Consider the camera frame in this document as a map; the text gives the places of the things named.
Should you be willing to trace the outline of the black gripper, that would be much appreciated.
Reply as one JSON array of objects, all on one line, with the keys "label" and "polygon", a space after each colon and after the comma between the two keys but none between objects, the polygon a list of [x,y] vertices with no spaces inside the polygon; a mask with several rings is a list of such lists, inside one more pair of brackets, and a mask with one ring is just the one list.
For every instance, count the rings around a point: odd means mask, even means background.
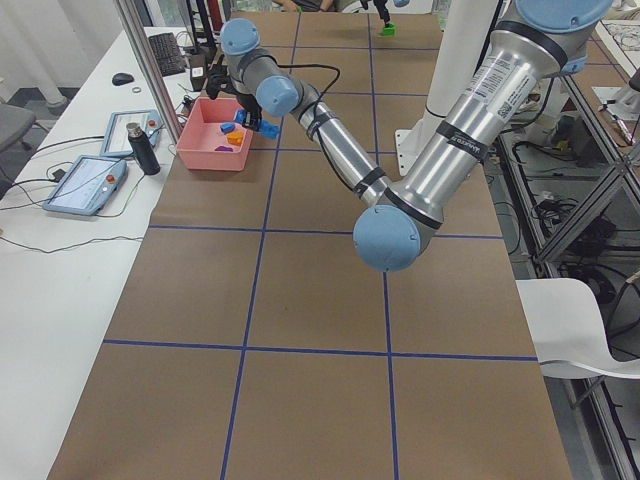
[{"label": "black gripper", "polygon": [[361,0],[360,4],[361,7],[364,10],[368,10],[369,9],[369,4],[372,3],[379,15],[379,18],[384,22],[384,23],[389,23],[390,22],[390,13],[388,11],[388,8],[386,6],[387,1],[386,0]]},{"label": "black gripper", "polygon": [[262,108],[256,98],[250,93],[242,92],[238,87],[234,88],[234,95],[241,109],[236,112],[237,123],[260,123],[262,121]]}]

